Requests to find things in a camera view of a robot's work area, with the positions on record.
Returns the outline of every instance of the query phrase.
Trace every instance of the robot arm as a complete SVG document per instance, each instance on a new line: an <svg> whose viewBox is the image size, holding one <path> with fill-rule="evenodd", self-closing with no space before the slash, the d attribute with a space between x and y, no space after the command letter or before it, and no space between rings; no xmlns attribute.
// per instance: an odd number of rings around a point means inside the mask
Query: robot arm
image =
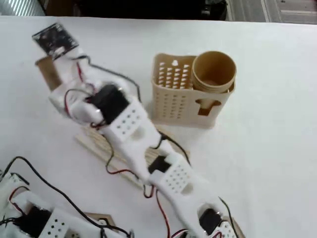
<svg viewBox="0 0 317 238"><path fill-rule="evenodd" d="M121 152L136 176L144 184L157 187L168 199L191 235L214 237L222 221L220 211L223 204L210 183L195 173L167 141L162 140L140 100L130 93L127 80L131 80L91 64L88 56L81 56L80 50L72 47L78 43L74 43L61 27L55 24L33 36L55 60L51 64L57 68L58 73L54 72L56 77L58 74L61 76L56 87L50 87L51 102L59 112L75 122L98 126L98 132ZM52 29L55 42L50 40ZM60 42L55 40L59 35ZM85 79L74 78L67 73L81 59L88 59L88 65L83 70ZM90 67L110 72L115 77L105 77L98 70L92 72ZM148 167L145 151L149 147L158 149L160 156ZM231 233L230 237L235 238L236 235Z"/></svg>
<svg viewBox="0 0 317 238"><path fill-rule="evenodd" d="M217 214L222 205L220 199L182 155L167 141L161 141L161 134L136 97L106 83L95 95L74 102L69 111L77 120L94 124L103 121L105 125L98 132L122 153L128 167L144 184L154 185L169 200L190 233L198 238L213 234L221 219ZM148 167L145 151L149 147L157 148L160 156ZM204 213L210 222L200 221Z"/></svg>

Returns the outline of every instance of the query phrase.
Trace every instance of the ventilation hole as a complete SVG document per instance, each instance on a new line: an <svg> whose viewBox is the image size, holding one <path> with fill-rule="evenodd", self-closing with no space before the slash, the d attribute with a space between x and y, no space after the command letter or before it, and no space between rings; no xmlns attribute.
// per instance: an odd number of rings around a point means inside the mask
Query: ventilation hole
<svg viewBox="0 0 317 238"><path fill-rule="evenodd" d="M178 61L174 59L174 61L172 62L172 66L178 66Z"/></svg>

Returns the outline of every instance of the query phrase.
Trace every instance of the black wire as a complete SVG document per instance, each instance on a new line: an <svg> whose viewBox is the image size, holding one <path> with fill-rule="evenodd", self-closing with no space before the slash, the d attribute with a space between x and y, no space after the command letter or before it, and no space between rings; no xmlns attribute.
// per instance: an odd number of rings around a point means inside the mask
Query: black wire
<svg viewBox="0 0 317 238"><path fill-rule="evenodd" d="M0 221L0 226L7 224L7 223L10 223L10 222L15 222L16 220L17 220L17 218L15 218L15 217L4 219L4 220Z"/></svg>
<svg viewBox="0 0 317 238"><path fill-rule="evenodd" d="M158 132L161 134L162 137L166 138L166 140L168 140L168 141L172 142L173 144L175 144L183 152L183 154L185 155L185 158L186 158L187 162L189 163L189 165L191 165L190 161L189 161L189 157L188 157L185 149L180 144L178 144L175 140L173 140L171 137L169 137L168 135L164 134L161 131L158 131Z"/></svg>
<svg viewBox="0 0 317 238"><path fill-rule="evenodd" d="M110 73L110 74L113 74L113 75L116 75L116 76L119 76L119 77L124 78L125 80L129 81L130 83L134 84L134 86L137 88L138 99L139 99L140 103L142 102L141 101L140 86L134 80L132 80L131 78L129 78L129 77L127 77L127 76L125 76L125 75L123 75L121 73L112 71L110 69L101 67L101 66L96 65L96 64L92 64L91 63L91 58L88 55L82 55L82 56L79 56L79 57L76 57L76 58L72 58L72 60L82 60L82 59L87 59L88 65L93 67L93 68L99 69L101 71L104 71L104 72L107 72L107 73Z"/></svg>
<svg viewBox="0 0 317 238"><path fill-rule="evenodd" d="M40 180L42 180L43 183L45 183L47 186L49 186L51 189L55 190L56 192L58 192L60 195L62 195L75 209L76 211L83 217L85 218L88 222L90 222L91 224L93 224L94 226L103 229L103 228L108 228L108 229L112 229L112 230L118 230L122 233L125 233L127 237L129 237L129 233L127 231L125 231L124 229L120 228L120 227L116 227L116 226L111 226L111 225L100 225L98 223L96 223L94 220L92 220L91 218L89 218L82 210L80 210L77 205L61 190L59 190L58 188L54 187L53 185L51 185L49 182L47 182L37 171L36 169L32 166L32 164L24 157L22 156L17 156L15 158L12 159L12 161L8 164L8 166L5 168L3 174L1 175L0 181L4 178L4 176L8 173L9 169L11 168L12 164L14 163L15 160L20 159L23 160L30 168L31 170L35 173L35 175L37 177L39 177Z"/></svg>
<svg viewBox="0 0 317 238"><path fill-rule="evenodd" d="M226 208L227 208L227 210L228 210L228 213L229 213L229 219L230 219L230 223L231 223L231 225L232 225L234 234L236 235L237 238L239 238L238 233L237 233L236 228L235 228L234 223L233 223L233 219L232 219L231 212L230 212L230 208L229 208L228 204L227 204L221 197L219 197L219 199L220 199L220 200L222 201L222 203L226 206Z"/></svg>

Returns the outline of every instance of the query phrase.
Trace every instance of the paper cup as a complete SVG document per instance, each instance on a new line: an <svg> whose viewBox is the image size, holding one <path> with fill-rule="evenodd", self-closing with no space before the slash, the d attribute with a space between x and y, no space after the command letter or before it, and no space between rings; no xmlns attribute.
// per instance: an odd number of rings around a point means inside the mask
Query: paper cup
<svg viewBox="0 0 317 238"><path fill-rule="evenodd" d="M192 82L195 90L221 94L229 91L236 76L236 65L231 57L218 51L209 51L197 56L193 62ZM200 99L201 110L211 110L221 103L213 99Z"/></svg>

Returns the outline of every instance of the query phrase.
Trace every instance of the red wire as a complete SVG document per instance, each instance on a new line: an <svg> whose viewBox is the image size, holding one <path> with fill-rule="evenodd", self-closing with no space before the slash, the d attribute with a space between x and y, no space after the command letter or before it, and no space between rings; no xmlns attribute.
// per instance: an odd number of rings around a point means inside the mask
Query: red wire
<svg viewBox="0 0 317 238"><path fill-rule="evenodd" d="M186 231L187 231L187 229L181 229L181 230L175 232L174 234L172 234L171 238L174 238L174 237L178 236L179 234L186 232Z"/></svg>
<svg viewBox="0 0 317 238"><path fill-rule="evenodd" d="M84 82L83 76L82 76L83 71L80 68L79 62L77 62L76 65L77 65L77 71L78 71L78 75L79 75L80 81L83 83Z"/></svg>
<svg viewBox="0 0 317 238"><path fill-rule="evenodd" d="M67 94L70 92L70 90L68 90L65 95L64 95L64 107L65 107L65 112L67 113L67 115L70 117L69 114L69 110L68 110L68 105L67 105Z"/></svg>
<svg viewBox="0 0 317 238"><path fill-rule="evenodd" d="M217 238L218 235L220 235L220 238L222 237L222 233L221 232L217 232L212 238Z"/></svg>
<svg viewBox="0 0 317 238"><path fill-rule="evenodd" d="M158 207L160 209L160 211L162 212L163 214L163 217L164 217L164 220L165 220L165 223L166 223L166 228L167 228L167 238L170 238L170 227L169 227L169 222L168 222L168 219L167 219L167 215L165 214L160 202L159 202L159 196L158 196L158 190L156 190L156 197L157 197L157 202L158 202Z"/></svg>
<svg viewBox="0 0 317 238"><path fill-rule="evenodd" d="M133 173L131 170L128 170L128 169L123 169L123 170L118 170L118 171L114 171L114 172L111 172L109 170L107 170L107 172L111 175L116 175L116 174L119 174L119 173L122 173L122 172L129 172L133 175L135 175L135 173Z"/></svg>
<svg viewBox="0 0 317 238"><path fill-rule="evenodd" d="M9 202L15 207L16 210L18 210L20 213L22 213L23 215L25 215L25 213L22 211L21 208L19 208L18 204L16 204L15 202L12 202L11 199L12 197L14 196L14 194L17 192L17 190L19 190L20 188L24 188L26 190L29 190L29 188L27 188L26 186L20 186L20 187L17 187L10 195L9 197Z"/></svg>
<svg viewBox="0 0 317 238"><path fill-rule="evenodd" d="M150 195L146 194L146 187L145 187L145 185L143 185L143 195L145 196L145 198L151 198L151 197L153 197L153 194L154 194L154 186L153 185L151 187Z"/></svg>

